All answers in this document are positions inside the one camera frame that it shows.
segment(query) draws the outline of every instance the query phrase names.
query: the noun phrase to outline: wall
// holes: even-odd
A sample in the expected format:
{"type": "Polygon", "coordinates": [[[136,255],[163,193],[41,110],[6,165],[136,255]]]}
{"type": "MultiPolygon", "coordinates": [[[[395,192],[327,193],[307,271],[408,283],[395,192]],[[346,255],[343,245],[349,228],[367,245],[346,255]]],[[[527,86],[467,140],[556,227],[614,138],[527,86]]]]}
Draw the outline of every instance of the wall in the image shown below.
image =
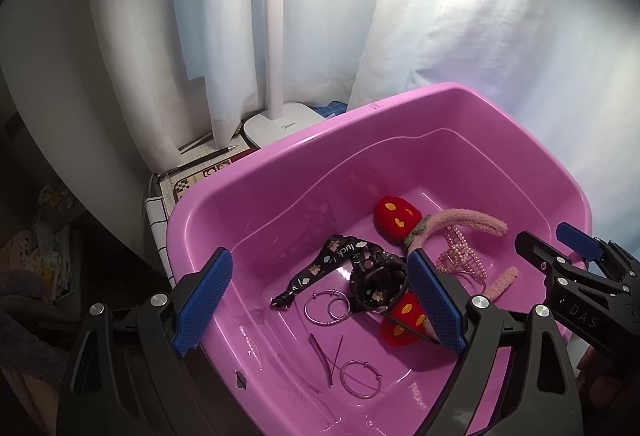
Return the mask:
{"type": "Polygon", "coordinates": [[[21,121],[21,117],[16,117],[17,113],[18,109],[0,70],[0,143],[11,154],[22,177],[39,191],[47,182],[57,181],[58,175],[38,149],[24,122],[19,129],[15,127],[16,122],[19,124],[21,121]]]}
{"type": "Polygon", "coordinates": [[[150,173],[102,63],[88,0],[4,0],[0,67],[51,167],[89,212],[146,259],[143,196],[150,173]]]}
{"type": "Polygon", "coordinates": [[[0,143],[0,247],[31,224],[38,192],[0,143]]]}

